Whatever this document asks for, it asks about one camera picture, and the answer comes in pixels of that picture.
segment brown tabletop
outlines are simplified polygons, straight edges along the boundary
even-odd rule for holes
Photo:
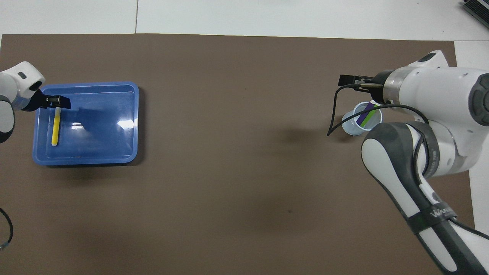
[[[15,228],[0,274],[438,274],[363,167],[364,135],[326,137],[340,74],[435,49],[456,65],[438,41],[4,35],[0,70],[26,60],[47,84],[133,81],[141,95],[139,154],[123,166],[35,164],[34,114],[16,112],[0,146]],[[367,99],[343,91],[337,119]],[[468,173],[430,182],[473,226]]]

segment yellow marker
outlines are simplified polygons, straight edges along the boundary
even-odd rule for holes
[[[58,136],[60,132],[60,119],[61,119],[61,108],[56,107],[54,110],[54,125],[53,125],[53,137],[51,138],[51,145],[58,145]]]

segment velcro strap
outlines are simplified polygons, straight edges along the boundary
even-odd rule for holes
[[[421,210],[415,215],[409,217],[406,222],[414,234],[417,234],[433,225],[439,224],[450,218],[456,217],[457,214],[446,203],[441,202],[426,209]]]

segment purple marker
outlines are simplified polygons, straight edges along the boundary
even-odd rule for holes
[[[374,107],[374,105],[375,105],[375,104],[374,104],[374,103],[372,103],[372,102],[370,101],[370,102],[367,104],[367,106],[365,107],[365,110],[370,110],[370,109],[372,109],[372,108]],[[361,115],[360,115],[360,117],[359,117],[359,118],[356,120],[356,123],[357,123],[358,125],[361,125],[361,124],[362,124],[362,122],[363,122],[363,121],[365,120],[365,118],[367,117],[368,113],[369,113],[369,112],[366,112],[366,113],[361,114]]]

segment brown table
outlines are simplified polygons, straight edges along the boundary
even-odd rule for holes
[[[134,81],[141,99],[125,166],[38,166],[34,114],[16,113],[0,153],[15,227],[0,274],[437,274],[363,168],[363,136],[326,137],[340,74],[434,49],[456,64],[437,41],[4,35],[1,70],[27,60],[49,84]],[[366,99],[345,90],[338,117]],[[430,182],[473,226],[468,174]]]

